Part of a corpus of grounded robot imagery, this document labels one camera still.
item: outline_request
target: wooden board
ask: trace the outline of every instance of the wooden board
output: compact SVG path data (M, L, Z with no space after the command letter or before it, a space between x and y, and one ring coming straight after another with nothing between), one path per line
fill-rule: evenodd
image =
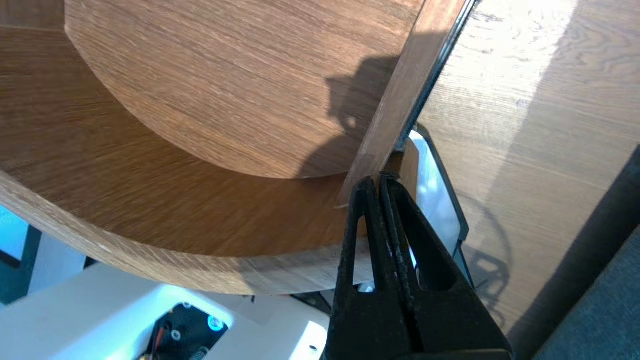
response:
M107 264L222 293L335 286L344 176L266 179L173 146L62 32L0 28L0 203ZM370 278L366 247L356 279Z
M349 169L422 2L67 0L66 30L181 149L253 176L322 177Z
M640 215L638 19L633 1L484 0L419 120L469 222L478 292L520 358Z
M387 164L394 144L431 75L431 69L438 63L442 47L466 4L466 0L425 2L349 169L338 197L338 206L349 202L351 189L359 180L376 176Z

